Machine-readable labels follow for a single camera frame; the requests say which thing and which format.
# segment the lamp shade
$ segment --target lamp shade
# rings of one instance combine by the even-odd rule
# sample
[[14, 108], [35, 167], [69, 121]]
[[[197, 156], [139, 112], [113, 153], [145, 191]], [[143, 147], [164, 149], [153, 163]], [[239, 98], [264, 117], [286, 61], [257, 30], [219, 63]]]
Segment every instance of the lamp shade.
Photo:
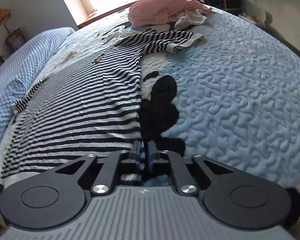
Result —
[[7, 23], [7, 21], [11, 18], [11, 11], [9, 9], [1, 9], [0, 10], [0, 25]]

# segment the wooden window sill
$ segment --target wooden window sill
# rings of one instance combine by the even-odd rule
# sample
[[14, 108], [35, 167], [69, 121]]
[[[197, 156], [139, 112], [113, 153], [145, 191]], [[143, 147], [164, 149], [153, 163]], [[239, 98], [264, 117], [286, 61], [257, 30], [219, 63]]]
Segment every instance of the wooden window sill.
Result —
[[108, 16], [110, 14], [113, 14], [115, 12], [121, 11], [123, 9], [126, 9], [126, 8], [130, 7], [132, 4], [134, 4], [135, 2], [137, 2], [137, 1], [139, 1], [139, 0], [129, 0], [129, 3], [126, 3], [126, 4], [122, 5], [122, 6], [117, 7], [117, 8], [114, 8], [111, 11], [106, 11], [106, 12], [97, 11], [96, 14], [91, 15], [84, 22], [80, 23], [78, 25], [78, 28], [81, 29], [81, 28], [89, 25], [90, 23], [93, 23], [93, 22], [95, 22], [95, 21], [97, 21], [99, 19], [102, 19], [103, 17], [106, 17], [106, 16]]

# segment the black triangular cutout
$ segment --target black triangular cutout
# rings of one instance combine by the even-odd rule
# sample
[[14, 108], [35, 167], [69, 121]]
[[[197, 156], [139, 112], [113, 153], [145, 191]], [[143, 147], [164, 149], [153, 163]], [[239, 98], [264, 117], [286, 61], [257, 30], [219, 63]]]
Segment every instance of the black triangular cutout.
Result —
[[208, 166], [208, 168], [216, 175], [222, 175], [222, 174], [228, 174], [228, 173], [233, 173], [233, 171], [228, 170], [225, 167], [222, 167], [218, 164], [215, 164], [210, 161], [204, 161], [204, 163]]
[[60, 170], [57, 170], [56, 173], [61, 174], [67, 174], [67, 175], [73, 175], [76, 173], [76, 171], [82, 166], [82, 164], [85, 162], [85, 160], [81, 160], [75, 163], [72, 163], [64, 168], [61, 168]]

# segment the pink cloth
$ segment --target pink cloth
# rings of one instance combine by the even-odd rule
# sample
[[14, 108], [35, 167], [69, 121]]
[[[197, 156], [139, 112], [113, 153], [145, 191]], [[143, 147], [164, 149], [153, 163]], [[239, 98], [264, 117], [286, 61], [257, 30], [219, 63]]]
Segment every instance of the pink cloth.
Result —
[[167, 24], [178, 19], [176, 14], [194, 9], [204, 14], [212, 11], [196, 0], [140, 0], [130, 7], [128, 19], [138, 27]]

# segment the ribbed gray panel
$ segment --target ribbed gray panel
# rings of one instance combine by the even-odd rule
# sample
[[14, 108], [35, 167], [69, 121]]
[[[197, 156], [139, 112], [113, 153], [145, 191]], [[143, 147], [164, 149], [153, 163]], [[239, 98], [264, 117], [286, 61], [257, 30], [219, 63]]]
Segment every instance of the ribbed gray panel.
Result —
[[91, 200], [87, 210], [63, 227], [27, 232], [10, 227], [0, 240], [292, 240], [277, 226], [240, 231], [215, 221], [194, 197], [180, 196], [171, 187], [117, 187]]

